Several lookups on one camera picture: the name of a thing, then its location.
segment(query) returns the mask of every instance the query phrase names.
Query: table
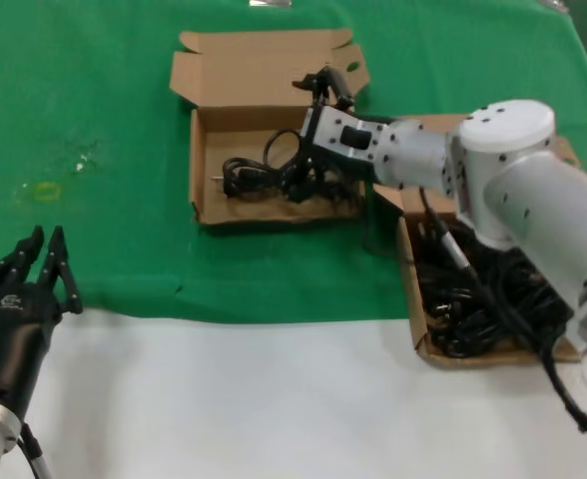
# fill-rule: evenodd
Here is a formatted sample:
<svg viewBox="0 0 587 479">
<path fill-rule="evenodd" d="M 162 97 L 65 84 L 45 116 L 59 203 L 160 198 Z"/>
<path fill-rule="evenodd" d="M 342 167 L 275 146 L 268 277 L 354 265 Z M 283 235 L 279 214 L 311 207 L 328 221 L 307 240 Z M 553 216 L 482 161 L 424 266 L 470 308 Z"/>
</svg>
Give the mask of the table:
<svg viewBox="0 0 587 479">
<path fill-rule="evenodd" d="M 169 89 L 183 30 L 349 28 L 371 76 L 361 113 L 534 98 L 587 170 L 587 57 L 571 18 L 535 0 L 3 0 L 0 25 L 0 257 L 62 225 L 88 305 L 228 323 L 407 314 L 360 223 L 230 238 L 192 221 L 190 117 Z M 372 230 L 392 246 L 394 228 Z"/>
<path fill-rule="evenodd" d="M 579 366 L 562 366 L 578 399 Z M 587 479 L 540 367 L 444 371 L 406 320 L 66 317 L 28 421 L 65 479 Z M 0 479 L 29 478 L 20 451 Z"/>
</svg>

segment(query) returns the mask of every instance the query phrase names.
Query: power cord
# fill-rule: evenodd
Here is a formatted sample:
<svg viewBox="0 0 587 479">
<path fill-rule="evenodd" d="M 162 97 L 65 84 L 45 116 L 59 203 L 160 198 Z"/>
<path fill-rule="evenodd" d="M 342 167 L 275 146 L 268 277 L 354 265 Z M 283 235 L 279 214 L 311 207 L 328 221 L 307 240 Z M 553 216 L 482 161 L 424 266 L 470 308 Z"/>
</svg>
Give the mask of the power cord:
<svg viewBox="0 0 587 479">
<path fill-rule="evenodd" d="M 27 463 L 34 474 L 35 479 L 53 479 L 52 473 L 47 467 L 47 463 L 43 458 L 43 450 L 38 440 L 32 434 L 32 430 L 27 423 L 23 424 L 21 429 L 21 437 L 16 441 L 16 445 L 19 447 Z"/>
<path fill-rule="evenodd" d="M 270 150 L 278 138 L 293 135 L 297 150 L 281 167 L 270 165 Z M 312 196 L 333 202 L 354 202 L 359 194 L 357 178 L 350 177 L 328 158 L 305 155 L 302 138 L 296 130 L 280 130 L 265 144 L 263 162 L 247 158 L 229 158 L 223 164 L 223 192 L 228 198 L 251 200 L 269 193 L 280 193 L 294 203 Z"/>
<path fill-rule="evenodd" d="M 420 190 L 420 197 L 427 215 L 438 225 L 436 230 L 448 233 L 446 223 L 430 207 L 423 189 Z M 457 263 L 454 252 L 446 247 L 442 250 L 447 252 L 450 261 Z M 482 300 L 480 307 L 487 308 L 484 314 L 487 311 L 494 313 L 492 321 L 484 317 L 483 328 L 480 327 L 479 330 L 489 336 L 495 334 L 496 337 L 501 336 L 498 331 L 508 331 L 508 334 L 515 336 L 527 349 L 536 353 L 566 411 L 576 422 L 579 431 L 587 434 L 587 413 L 577 405 L 566 389 L 557 372 L 553 354 L 559 339 L 564 335 L 569 308 L 520 251 L 498 253 L 497 261 L 493 264 L 494 266 L 488 268 L 489 288 L 481 282 L 473 282 L 465 291 L 469 296 L 477 293 L 477 297 Z M 528 289 L 528 293 L 523 294 L 524 289 Z M 483 338 L 481 333 L 475 332 L 474 337 Z M 488 350 L 484 346 L 485 344 L 478 350 Z"/>
</svg>

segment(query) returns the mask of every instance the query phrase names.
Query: green tablecloth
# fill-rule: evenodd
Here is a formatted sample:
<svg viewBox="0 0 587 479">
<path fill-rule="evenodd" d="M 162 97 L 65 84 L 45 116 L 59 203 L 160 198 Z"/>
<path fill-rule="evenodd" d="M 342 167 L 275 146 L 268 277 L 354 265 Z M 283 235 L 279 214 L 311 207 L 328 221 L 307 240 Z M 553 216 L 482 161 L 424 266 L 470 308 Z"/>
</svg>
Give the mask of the green tablecloth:
<svg viewBox="0 0 587 479">
<path fill-rule="evenodd" d="M 536 98 L 587 169 L 587 58 L 568 16 L 534 0 L 247 3 L 0 0 L 0 256 L 61 224 L 88 305 L 224 322 L 406 315 L 396 264 L 362 250 L 361 225 L 199 231 L 189 116 L 168 88 L 182 30 L 351 28 L 372 78 L 361 112 Z"/>
</svg>

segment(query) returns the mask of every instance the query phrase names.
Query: white table surface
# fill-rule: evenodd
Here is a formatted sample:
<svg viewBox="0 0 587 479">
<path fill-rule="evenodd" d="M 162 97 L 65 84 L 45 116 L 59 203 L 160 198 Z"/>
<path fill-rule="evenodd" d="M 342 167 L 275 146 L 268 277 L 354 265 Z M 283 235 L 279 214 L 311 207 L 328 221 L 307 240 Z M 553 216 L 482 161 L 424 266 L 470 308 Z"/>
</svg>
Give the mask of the white table surface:
<svg viewBox="0 0 587 479">
<path fill-rule="evenodd" d="M 66 317 L 28 422 L 59 479 L 587 479 L 540 367 L 435 369 L 406 320 Z M 0 479 L 29 477 L 4 457 Z"/>
</svg>

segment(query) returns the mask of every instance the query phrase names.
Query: yellow stain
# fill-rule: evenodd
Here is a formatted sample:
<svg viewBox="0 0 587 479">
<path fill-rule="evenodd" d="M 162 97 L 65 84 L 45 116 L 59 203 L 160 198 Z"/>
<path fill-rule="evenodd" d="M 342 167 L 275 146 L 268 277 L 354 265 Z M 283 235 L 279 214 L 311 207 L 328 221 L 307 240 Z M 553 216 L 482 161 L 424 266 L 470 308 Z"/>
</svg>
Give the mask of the yellow stain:
<svg viewBox="0 0 587 479">
<path fill-rule="evenodd" d="M 37 202 L 55 202 L 61 198 L 61 186 L 58 183 L 42 182 L 34 189 L 34 200 Z"/>
</svg>

